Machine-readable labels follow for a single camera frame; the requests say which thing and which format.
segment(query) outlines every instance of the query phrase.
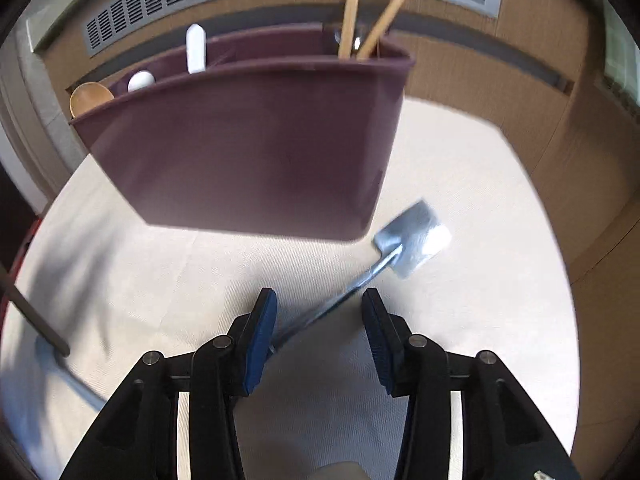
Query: gray utensil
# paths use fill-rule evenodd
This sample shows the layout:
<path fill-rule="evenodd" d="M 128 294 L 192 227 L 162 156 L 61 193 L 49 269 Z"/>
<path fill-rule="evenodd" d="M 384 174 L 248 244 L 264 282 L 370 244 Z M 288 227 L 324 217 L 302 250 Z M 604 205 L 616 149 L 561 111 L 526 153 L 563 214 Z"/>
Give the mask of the gray utensil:
<path fill-rule="evenodd" d="M 306 312 L 275 335 L 271 341 L 271 352 L 276 353 L 298 332 L 326 316 L 387 267 L 391 267 L 400 278 L 407 278 L 443 250 L 450 240 L 449 230 L 440 223 L 433 209 L 424 200 L 415 203 L 374 236 L 373 243 L 380 251 L 380 259 L 342 292 Z"/>

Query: white tablecloth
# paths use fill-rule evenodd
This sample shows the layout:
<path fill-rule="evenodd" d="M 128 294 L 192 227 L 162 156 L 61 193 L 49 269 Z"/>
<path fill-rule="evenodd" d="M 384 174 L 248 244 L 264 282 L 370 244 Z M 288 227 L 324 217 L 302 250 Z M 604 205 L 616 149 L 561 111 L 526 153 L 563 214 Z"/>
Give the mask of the white tablecloth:
<path fill-rule="evenodd" d="M 409 279 L 386 270 L 373 286 L 391 312 L 446 350 L 493 349 L 570 450 L 578 349 L 558 246 L 500 131 L 448 108 L 405 101 L 370 232 L 350 244 L 146 225 L 89 156 L 47 214 L 17 285 L 68 339 L 68 366 L 108 397 L 144 352 L 189 352 L 225 333 L 263 286 L 278 295 L 279 322 L 332 295 L 376 260 L 373 233 L 419 198 L 449 227 L 452 243 Z M 11 307 L 0 394 L 11 430 L 50 480 L 95 412 L 60 378 L 43 374 L 34 338 Z M 388 480 L 405 409 L 406 400 L 391 399 L 378 383 L 353 298 L 271 360 L 258 389 L 238 404 L 245 474 L 300 480 L 355 460 L 372 480 Z M 181 478 L 188 476 L 185 434 L 182 425 Z M 455 478 L 459 424 L 452 440 Z"/>

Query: white plastic utensil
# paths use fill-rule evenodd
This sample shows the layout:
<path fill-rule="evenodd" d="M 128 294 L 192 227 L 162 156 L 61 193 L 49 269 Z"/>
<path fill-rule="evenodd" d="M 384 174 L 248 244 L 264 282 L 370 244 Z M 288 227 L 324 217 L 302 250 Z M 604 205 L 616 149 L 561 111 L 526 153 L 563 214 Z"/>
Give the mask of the white plastic utensil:
<path fill-rule="evenodd" d="M 207 34 L 197 23 L 187 29 L 186 44 L 188 72 L 204 72 L 207 66 Z"/>
<path fill-rule="evenodd" d="M 127 85 L 127 90 L 129 92 L 135 92 L 136 90 L 140 90 L 141 88 L 151 86 L 155 82 L 156 78 L 151 72 L 149 72 L 149 70 L 141 70 L 140 72 L 136 72 L 133 76 L 131 76 L 131 79 L 129 79 L 129 84 Z"/>

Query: blue gripper pad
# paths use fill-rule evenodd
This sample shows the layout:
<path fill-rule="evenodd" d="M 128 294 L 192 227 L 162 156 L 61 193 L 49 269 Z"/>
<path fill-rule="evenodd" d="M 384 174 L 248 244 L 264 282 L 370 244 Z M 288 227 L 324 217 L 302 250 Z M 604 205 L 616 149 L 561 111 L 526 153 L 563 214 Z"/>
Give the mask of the blue gripper pad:
<path fill-rule="evenodd" d="M 368 288 L 362 295 L 361 309 L 378 379 L 386 392 L 392 395 L 396 390 L 398 372 L 404 365 L 404 340 L 411 331 L 404 319 L 386 311 L 375 288 Z"/>
<path fill-rule="evenodd" d="M 242 379 L 242 387 L 247 394 L 250 394 L 260 383 L 277 313 L 278 298 L 276 297 L 276 293 L 273 289 L 264 288 L 261 290 L 260 296 L 258 296 L 254 311 L 249 321 L 247 321 L 246 326 L 246 328 L 252 332 L 249 334 L 251 338 L 246 346 L 244 378 Z"/>

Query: wooden spoon head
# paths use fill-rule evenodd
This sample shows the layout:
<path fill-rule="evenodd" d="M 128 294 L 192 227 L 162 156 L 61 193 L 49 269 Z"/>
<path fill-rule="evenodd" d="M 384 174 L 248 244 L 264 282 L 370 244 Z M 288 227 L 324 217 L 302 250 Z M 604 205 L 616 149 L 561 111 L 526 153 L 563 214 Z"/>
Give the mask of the wooden spoon head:
<path fill-rule="evenodd" d="M 71 115 L 76 118 L 113 99 L 113 94 L 100 83 L 82 83 L 69 98 Z"/>

